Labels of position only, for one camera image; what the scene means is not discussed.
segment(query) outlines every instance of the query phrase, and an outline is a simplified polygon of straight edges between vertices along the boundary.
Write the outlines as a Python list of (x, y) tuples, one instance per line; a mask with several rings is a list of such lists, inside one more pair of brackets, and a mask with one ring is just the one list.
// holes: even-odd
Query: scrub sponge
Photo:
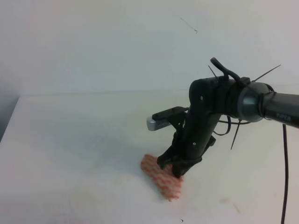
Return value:
[(151, 177), (159, 191), (169, 201), (179, 199), (182, 193), (183, 178), (172, 174), (172, 165), (163, 170), (157, 164), (157, 157), (146, 154), (140, 164), (141, 169)]

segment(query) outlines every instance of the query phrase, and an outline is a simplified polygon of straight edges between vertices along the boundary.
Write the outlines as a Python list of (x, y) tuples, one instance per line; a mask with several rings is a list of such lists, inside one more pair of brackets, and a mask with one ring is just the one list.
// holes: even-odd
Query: small stain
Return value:
[(223, 198), (221, 198), (221, 199), (219, 200), (219, 202), (220, 202), (221, 204), (227, 204), (227, 203), (230, 202), (230, 199), (229, 199), (229, 197), (223, 197)]
[(238, 212), (239, 214), (241, 214), (241, 211), (240, 211), (240, 209), (238, 208), (238, 206), (237, 206), (236, 204), (234, 204), (234, 208), (237, 210), (237, 212)]

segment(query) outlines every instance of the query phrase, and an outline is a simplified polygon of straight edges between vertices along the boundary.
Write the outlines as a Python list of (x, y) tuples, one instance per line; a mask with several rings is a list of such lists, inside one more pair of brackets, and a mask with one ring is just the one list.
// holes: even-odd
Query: red patterned sponge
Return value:
[(157, 164), (157, 157), (146, 154), (140, 167), (151, 177), (166, 199), (171, 201), (181, 196), (183, 178), (178, 179), (172, 174), (172, 165), (167, 165), (162, 170)]

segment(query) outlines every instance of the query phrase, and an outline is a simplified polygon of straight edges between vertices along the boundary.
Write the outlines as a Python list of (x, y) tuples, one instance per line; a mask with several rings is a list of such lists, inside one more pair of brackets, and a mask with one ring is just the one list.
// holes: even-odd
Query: white table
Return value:
[[(216, 136), (203, 161), (168, 202), (141, 171), (174, 129), (150, 132), (147, 116), (188, 106), (188, 91), (21, 97), (0, 143), (2, 224), (280, 223), (284, 193), (282, 126), (241, 126), (233, 150)], [(219, 125), (219, 132), (225, 131)], [(299, 131), (288, 128), (286, 223), (299, 222)]]

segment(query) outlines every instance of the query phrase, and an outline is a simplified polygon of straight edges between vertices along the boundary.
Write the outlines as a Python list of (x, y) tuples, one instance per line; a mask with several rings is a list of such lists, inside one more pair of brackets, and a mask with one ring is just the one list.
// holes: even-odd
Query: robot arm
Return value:
[(162, 169), (172, 164), (177, 178), (200, 162), (215, 143), (212, 133), (221, 115), (248, 122), (268, 118), (299, 127), (298, 95), (276, 93), (267, 84), (240, 78), (215, 58), (211, 62), (224, 75), (194, 81), (189, 89), (189, 108), (171, 108), (147, 120), (151, 131), (170, 124), (176, 128), (171, 146), (158, 157), (157, 163)]

